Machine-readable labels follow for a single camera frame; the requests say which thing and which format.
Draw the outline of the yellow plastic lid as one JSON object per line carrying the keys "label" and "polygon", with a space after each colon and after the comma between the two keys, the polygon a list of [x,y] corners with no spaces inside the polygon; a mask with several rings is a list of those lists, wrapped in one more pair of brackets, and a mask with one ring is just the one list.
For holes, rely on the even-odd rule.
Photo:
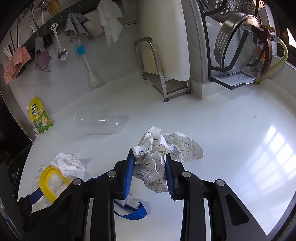
{"label": "yellow plastic lid", "polygon": [[54,166],[46,167],[39,178],[39,187],[51,203],[58,197],[56,191],[61,187],[67,187],[69,184],[69,180],[64,178],[61,172]]}

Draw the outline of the clear plastic bag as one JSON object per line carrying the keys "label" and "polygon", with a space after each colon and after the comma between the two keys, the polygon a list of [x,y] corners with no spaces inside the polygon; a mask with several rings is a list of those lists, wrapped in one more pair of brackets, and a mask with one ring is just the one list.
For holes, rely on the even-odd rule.
{"label": "clear plastic bag", "polygon": [[41,166],[40,174],[33,181],[33,191],[41,190],[37,203],[50,206],[59,195],[77,178],[73,170],[60,170],[57,166]]}

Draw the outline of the white tissue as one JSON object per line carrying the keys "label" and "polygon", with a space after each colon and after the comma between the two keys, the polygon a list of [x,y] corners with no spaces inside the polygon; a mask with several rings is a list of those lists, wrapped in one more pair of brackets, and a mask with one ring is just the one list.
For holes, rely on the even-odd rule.
{"label": "white tissue", "polygon": [[59,153],[50,164],[56,167],[66,179],[80,178],[84,179],[85,167],[80,161],[80,150],[75,154]]}

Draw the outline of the clear plastic cup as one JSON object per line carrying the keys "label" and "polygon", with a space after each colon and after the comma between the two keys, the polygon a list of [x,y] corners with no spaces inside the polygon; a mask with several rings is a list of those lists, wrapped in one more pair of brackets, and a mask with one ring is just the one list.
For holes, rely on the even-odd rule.
{"label": "clear plastic cup", "polygon": [[80,108],[74,116],[74,128],[83,135],[113,135],[125,125],[128,117],[112,110]]}

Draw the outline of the black range hood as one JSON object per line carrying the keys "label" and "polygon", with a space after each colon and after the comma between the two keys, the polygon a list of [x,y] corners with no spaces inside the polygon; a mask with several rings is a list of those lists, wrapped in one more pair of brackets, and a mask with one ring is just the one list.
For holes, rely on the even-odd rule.
{"label": "black range hood", "polygon": [[32,147],[32,141],[25,134],[9,109],[4,95],[4,68],[1,66],[1,189],[9,201],[22,208],[25,197],[18,197],[23,169]]}

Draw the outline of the steel cutting board rack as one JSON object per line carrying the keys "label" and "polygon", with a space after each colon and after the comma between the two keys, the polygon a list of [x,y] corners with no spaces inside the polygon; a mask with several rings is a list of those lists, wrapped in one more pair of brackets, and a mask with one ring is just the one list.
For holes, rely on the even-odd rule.
{"label": "steel cutting board rack", "polygon": [[189,80],[187,80],[183,84],[177,84],[177,80],[168,78],[164,75],[164,71],[162,68],[162,63],[161,63],[158,49],[156,47],[155,42],[153,41],[153,39],[151,37],[144,37],[144,38],[140,38],[140,39],[133,41],[135,54],[137,56],[137,61],[139,63],[139,67],[140,67],[140,71],[142,73],[143,79],[146,81],[149,81],[149,78],[147,75],[148,73],[145,72],[145,70],[144,70],[144,63],[140,57],[140,53],[138,50],[138,44],[143,43],[143,42],[147,42],[147,44],[149,45],[149,47],[151,49],[151,52],[153,55],[153,60],[154,60],[154,63],[156,65],[156,69],[157,69],[157,76],[159,77],[159,83],[157,83],[155,81],[149,82],[149,83],[153,86],[153,88],[155,90],[157,90],[161,94],[164,102],[168,102],[170,97],[174,97],[174,96],[180,95],[182,93],[186,93],[188,95],[191,94],[191,83]]}

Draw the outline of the black pot lid rack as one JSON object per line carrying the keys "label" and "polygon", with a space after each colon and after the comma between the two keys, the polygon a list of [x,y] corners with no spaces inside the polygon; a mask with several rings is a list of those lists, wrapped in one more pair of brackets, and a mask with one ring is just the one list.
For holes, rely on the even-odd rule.
{"label": "black pot lid rack", "polygon": [[224,23],[202,14],[208,79],[228,89],[254,83],[270,67],[271,31],[254,15],[235,13]]}

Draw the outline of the purple grey cloth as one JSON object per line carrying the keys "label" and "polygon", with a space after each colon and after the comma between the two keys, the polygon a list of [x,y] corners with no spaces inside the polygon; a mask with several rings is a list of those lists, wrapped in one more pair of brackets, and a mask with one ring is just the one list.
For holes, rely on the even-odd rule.
{"label": "purple grey cloth", "polygon": [[35,39],[35,70],[43,72],[51,72],[49,63],[52,57],[44,46],[44,41],[42,37],[37,37]]}

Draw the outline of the pink dishcloth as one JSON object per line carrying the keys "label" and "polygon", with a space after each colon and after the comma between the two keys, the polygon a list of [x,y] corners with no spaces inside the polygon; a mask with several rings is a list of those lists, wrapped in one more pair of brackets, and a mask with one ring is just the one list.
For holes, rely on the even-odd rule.
{"label": "pink dishcloth", "polygon": [[13,54],[4,68],[4,80],[8,84],[15,79],[22,67],[31,60],[31,56],[25,45],[21,45]]}

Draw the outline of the steel ladle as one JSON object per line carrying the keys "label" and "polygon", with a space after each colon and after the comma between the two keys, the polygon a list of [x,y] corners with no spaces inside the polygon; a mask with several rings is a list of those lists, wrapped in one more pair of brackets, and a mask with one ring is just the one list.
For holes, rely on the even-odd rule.
{"label": "steel ladle", "polygon": [[57,27],[58,27],[58,24],[57,23],[53,23],[50,27],[50,29],[54,32],[54,35],[55,35],[55,38],[56,38],[56,41],[57,41],[57,44],[58,44],[58,47],[59,47],[59,51],[58,51],[58,59],[60,61],[65,61],[68,57],[68,50],[65,49],[65,48],[62,48],[61,46],[61,43],[60,43],[60,40],[59,40],[59,37],[58,37],[58,33],[57,33]]}

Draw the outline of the glass pot lid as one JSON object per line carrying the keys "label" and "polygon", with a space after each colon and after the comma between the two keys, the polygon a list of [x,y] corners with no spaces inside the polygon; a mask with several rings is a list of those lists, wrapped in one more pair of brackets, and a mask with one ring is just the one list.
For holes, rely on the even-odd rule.
{"label": "glass pot lid", "polygon": [[219,69],[226,75],[232,75],[245,66],[255,66],[256,50],[262,47],[261,55],[265,56],[260,74],[265,75],[270,67],[273,47],[272,31],[260,25],[253,15],[235,13],[224,22],[216,39],[214,56]]}

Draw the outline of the grey hanging cloth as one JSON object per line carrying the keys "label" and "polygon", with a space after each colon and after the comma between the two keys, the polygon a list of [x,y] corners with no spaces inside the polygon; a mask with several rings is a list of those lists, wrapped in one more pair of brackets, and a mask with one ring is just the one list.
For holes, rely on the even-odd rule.
{"label": "grey hanging cloth", "polygon": [[64,34],[69,37],[70,43],[77,43],[81,34],[89,37],[89,33],[83,26],[83,24],[88,21],[89,19],[81,13],[69,13]]}

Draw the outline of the white hanging cloth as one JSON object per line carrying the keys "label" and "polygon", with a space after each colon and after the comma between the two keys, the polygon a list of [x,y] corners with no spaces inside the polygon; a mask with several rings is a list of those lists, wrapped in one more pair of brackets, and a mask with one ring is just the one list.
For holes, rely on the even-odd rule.
{"label": "white hanging cloth", "polygon": [[101,0],[97,6],[100,25],[104,29],[107,44],[110,47],[111,40],[115,45],[119,39],[123,25],[118,18],[123,17],[119,6],[110,0]]}

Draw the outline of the perforated steel steamer plate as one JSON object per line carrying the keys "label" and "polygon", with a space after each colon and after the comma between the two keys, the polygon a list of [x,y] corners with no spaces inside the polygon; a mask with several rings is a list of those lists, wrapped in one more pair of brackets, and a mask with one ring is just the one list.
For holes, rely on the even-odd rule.
{"label": "perforated steel steamer plate", "polygon": [[227,18],[232,16],[235,13],[243,13],[246,15],[257,14],[264,8],[264,1],[198,1],[203,9],[204,13],[211,13],[210,16],[212,19],[224,23]]}

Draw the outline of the blue handled bottle brush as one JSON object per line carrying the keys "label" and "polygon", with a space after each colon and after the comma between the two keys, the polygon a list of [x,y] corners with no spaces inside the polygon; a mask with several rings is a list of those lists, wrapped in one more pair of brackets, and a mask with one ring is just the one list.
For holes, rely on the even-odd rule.
{"label": "blue handled bottle brush", "polygon": [[85,48],[84,48],[84,46],[82,44],[78,45],[77,53],[78,53],[79,56],[82,56],[84,61],[85,61],[86,67],[88,69],[88,82],[89,82],[89,85],[91,87],[96,87],[97,85],[100,84],[100,80],[99,80],[99,77],[96,75],[96,73],[91,70],[90,65],[88,63],[88,60],[86,58]]}

